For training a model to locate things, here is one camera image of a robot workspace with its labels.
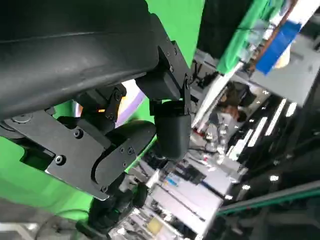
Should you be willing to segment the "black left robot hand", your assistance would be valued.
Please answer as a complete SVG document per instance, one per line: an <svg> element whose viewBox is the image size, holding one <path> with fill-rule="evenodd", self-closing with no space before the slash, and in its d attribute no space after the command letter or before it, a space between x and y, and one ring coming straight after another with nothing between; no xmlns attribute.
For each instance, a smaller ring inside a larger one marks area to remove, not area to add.
<svg viewBox="0 0 320 240"><path fill-rule="evenodd" d="M154 137L183 159L191 78L144 0L0 3L1 136L99 200Z"/></svg>

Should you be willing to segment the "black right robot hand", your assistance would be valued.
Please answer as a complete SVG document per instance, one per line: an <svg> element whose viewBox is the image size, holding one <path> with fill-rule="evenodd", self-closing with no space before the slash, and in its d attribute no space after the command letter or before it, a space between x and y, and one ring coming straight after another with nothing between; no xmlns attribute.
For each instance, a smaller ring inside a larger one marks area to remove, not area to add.
<svg viewBox="0 0 320 240"><path fill-rule="evenodd" d="M134 209L140 209L145 204L148 196L148 187L139 182L133 189L120 190L128 174L123 172L107 189L109 198L101 201L93 199L88 215L88 225L101 233L107 233L118 222L127 217Z"/></svg>

